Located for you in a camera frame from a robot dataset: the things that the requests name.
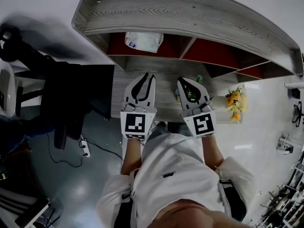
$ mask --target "wire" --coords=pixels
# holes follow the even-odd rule
[[[97,145],[97,144],[95,144],[95,143],[92,143],[92,142],[88,141],[87,139],[84,139],[84,141],[86,141],[86,142],[88,142],[88,143],[90,143],[90,144],[96,146],[97,148],[99,148],[99,149],[101,149],[101,150],[103,150],[103,151],[112,153],[112,154],[116,155],[117,157],[119,157],[122,161],[124,161],[123,158],[122,158],[119,154],[117,154],[117,153],[115,153],[115,152],[112,152],[112,151],[110,151],[110,150],[106,150],[106,149],[100,147],[99,145]]]
[[[52,157],[52,155],[51,155],[51,150],[50,150],[50,139],[49,139],[49,135],[47,134],[47,139],[48,139],[48,154],[49,154],[49,156],[51,157],[51,159],[52,159],[52,161],[55,163],[55,164],[59,164],[59,163],[66,163],[66,164],[68,164],[69,166],[71,166],[71,167],[73,167],[73,168],[79,168],[79,167],[81,167],[82,166],[82,163],[83,163],[83,157],[84,157],[84,155],[82,155],[81,156],[81,162],[80,162],[80,164],[78,165],[78,166],[74,166],[74,165],[72,165],[72,164],[70,164],[69,162],[67,162],[67,161],[55,161],[54,159],[53,159],[53,157]]]

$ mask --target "power strip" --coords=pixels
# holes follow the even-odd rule
[[[90,154],[90,150],[89,150],[87,141],[84,139],[80,143],[81,143],[81,146],[84,146],[84,148],[82,147],[82,149],[84,150],[85,154],[87,154],[85,157],[90,157],[91,154]]]

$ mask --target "white t-shirt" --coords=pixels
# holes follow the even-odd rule
[[[122,195],[130,191],[137,228],[147,228],[162,208],[180,199],[225,212],[218,189],[219,175],[204,164],[201,139],[164,134],[147,142],[142,155],[143,163],[134,180],[116,175],[106,183],[96,208],[105,228],[114,227]],[[255,192],[254,178],[232,158],[227,158],[222,165],[229,167],[218,169],[232,181],[238,182],[241,176],[238,192],[243,194],[248,206]]]

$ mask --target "sleeve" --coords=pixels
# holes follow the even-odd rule
[[[221,179],[232,181],[248,210],[257,197],[255,177],[232,157],[225,159],[216,172]]]
[[[122,195],[131,190],[130,176],[112,176],[104,186],[96,213],[105,228],[113,228],[118,215]]]

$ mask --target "person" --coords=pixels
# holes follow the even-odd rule
[[[195,139],[185,128],[159,123],[142,154],[141,143],[128,139],[121,175],[107,181],[96,207],[105,228],[248,227],[225,213],[219,180],[232,180],[248,209],[254,177],[223,158],[214,135]]]

